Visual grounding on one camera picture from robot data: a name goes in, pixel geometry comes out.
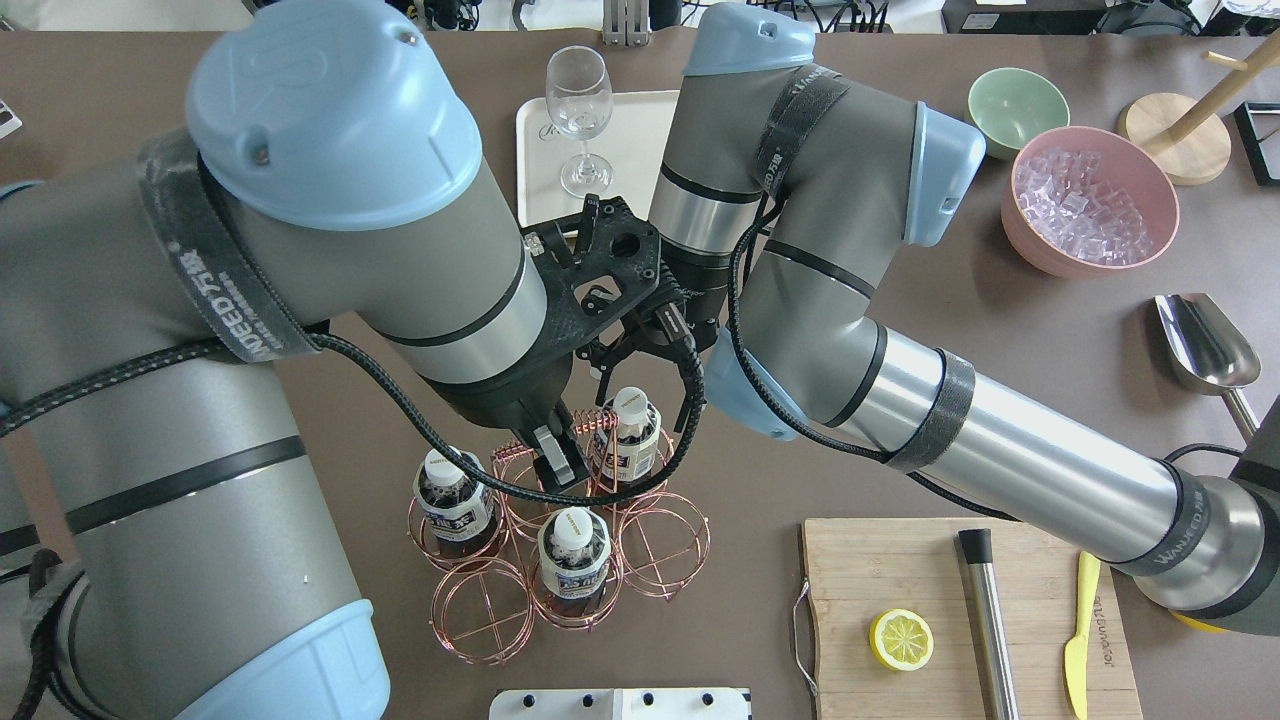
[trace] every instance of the yellow knife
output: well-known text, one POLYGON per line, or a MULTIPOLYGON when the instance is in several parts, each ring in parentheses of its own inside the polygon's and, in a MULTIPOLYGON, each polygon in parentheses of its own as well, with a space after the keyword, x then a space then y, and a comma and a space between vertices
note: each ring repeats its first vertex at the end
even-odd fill
POLYGON ((1084 669, 1089 664, 1089 624, 1093 620, 1093 598, 1098 593, 1098 570, 1102 564, 1088 552, 1080 553, 1075 574, 1075 637, 1062 648, 1066 669, 1066 694, 1079 720, 1088 720, 1089 701, 1084 693, 1084 669))

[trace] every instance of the round wooden base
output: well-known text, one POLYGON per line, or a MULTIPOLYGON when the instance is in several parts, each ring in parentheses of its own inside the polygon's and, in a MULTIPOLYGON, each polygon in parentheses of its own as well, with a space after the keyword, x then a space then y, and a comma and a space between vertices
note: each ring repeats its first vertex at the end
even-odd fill
POLYGON ((1157 92, 1135 100, 1116 123, 1116 131, 1146 150, 1174 184, 1203 184, 1222 174, 1231 159, 1231 136, 1217 115, 1176 142, 1169 136, 1169 128, 1196 102, 1185 95, 1157 92))

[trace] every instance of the wooden cutting board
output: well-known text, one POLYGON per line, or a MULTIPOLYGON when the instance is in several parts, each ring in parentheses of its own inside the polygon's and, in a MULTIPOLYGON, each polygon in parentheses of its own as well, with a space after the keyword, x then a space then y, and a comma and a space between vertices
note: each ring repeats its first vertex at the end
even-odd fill
MULTIPOLYGON (((805 566, 817 646, 818 717, 984 720, 979 655, 954 538, 991 528, 1014 687, 1024 720, 1070 720, 1062 646, 1075 633, 1078 551, 1019 523, 978 518, 810 519, 805 566), (868 647, 884 610, 919 612, 933 630, 928 665, 882 666, 868 647)), ((1089 719, 1140 719, 1111 571, 1103 568, 1089 633, 1089 719)))

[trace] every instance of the bowl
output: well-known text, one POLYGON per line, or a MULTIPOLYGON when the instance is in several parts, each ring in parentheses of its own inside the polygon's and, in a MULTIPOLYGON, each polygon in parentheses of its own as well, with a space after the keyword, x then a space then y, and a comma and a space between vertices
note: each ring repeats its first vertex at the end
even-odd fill
POLYGON ((1066 97, 1043 77, 996 68, 973 81, 965 120, 987 138, 987 154, 1011 160, 1037 135, 1071 122, 1066 97))
MULTIPOLYGON (((1164 170, 1137 145, 1097 128, 1064 127, 1037 136, 1014 159, 1000 204, 1000 220, 1014 250, 1041 270, 1062 278, 1106 277, 1146 265, 1169 249, 1178 233, 1178 195, 1164 170), (1092 183, 1082 191, 1091 202, 1100 202, 1091 195, 1091 188, 1107 187, 1111 197, 1119 196, 1120 191, 1128 195, 1126 200, 1140 214, 1151 241, 1149 250, 1140 258, 1124 264, 1082 260, 1050 242, 1033 227, 1028 211, 1019 205, 1016 179, 1019 173, 1027 172, 1020 168, 1036 168, 1037 159, 1047 158, 1059 149, 1078 155, 1096 154, 1097 169, 1092 173, 1092 183)), ((1103 240, 1115 237, 1105 227, 1098 229, 1103 240)))

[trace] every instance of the small glass bottle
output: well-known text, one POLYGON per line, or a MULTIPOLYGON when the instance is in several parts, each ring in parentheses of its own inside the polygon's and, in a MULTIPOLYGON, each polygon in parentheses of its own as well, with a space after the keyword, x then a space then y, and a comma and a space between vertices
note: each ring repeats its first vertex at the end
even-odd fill
MULTIPOLYGON (((474 454, 462 455, 483 468, 474 454)), ((498 532, 493 491, 468 478, 434 448, 417 470, 413 492, 445 560, 475 555, 498 532)))
POLYGON ((540 602, 561 618, 600 609, 613 546, 604 519, 582 507, 556 512, 538 533, 540 602))
POLYGON ((658 461, 662 439, 662 414, 637 387, 625 387, 604 404, 618 416, 614 434, 617 445, 605 430, 595 430, 588 452, 591 469, 620 489, 649 477, 658 461))

